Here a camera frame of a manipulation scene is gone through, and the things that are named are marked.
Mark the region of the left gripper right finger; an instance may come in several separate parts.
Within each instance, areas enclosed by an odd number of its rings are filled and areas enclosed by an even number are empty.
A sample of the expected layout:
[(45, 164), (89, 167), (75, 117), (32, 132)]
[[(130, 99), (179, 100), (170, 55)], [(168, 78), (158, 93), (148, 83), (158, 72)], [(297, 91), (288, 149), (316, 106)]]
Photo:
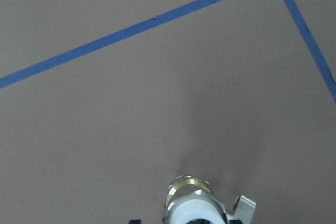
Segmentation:
[(244, 224), (244, 223), (239, 219), (231, 219), (229, 221), (229, 224)]

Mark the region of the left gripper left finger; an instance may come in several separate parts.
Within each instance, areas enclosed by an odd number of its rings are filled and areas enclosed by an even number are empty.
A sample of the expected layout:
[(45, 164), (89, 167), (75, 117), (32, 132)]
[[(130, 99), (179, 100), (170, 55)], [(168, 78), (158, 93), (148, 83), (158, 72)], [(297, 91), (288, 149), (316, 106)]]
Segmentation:
[(141, 223), (142, 223), (141, 219), (133, 219), (129, 221), (129, 224), (141, 224)]

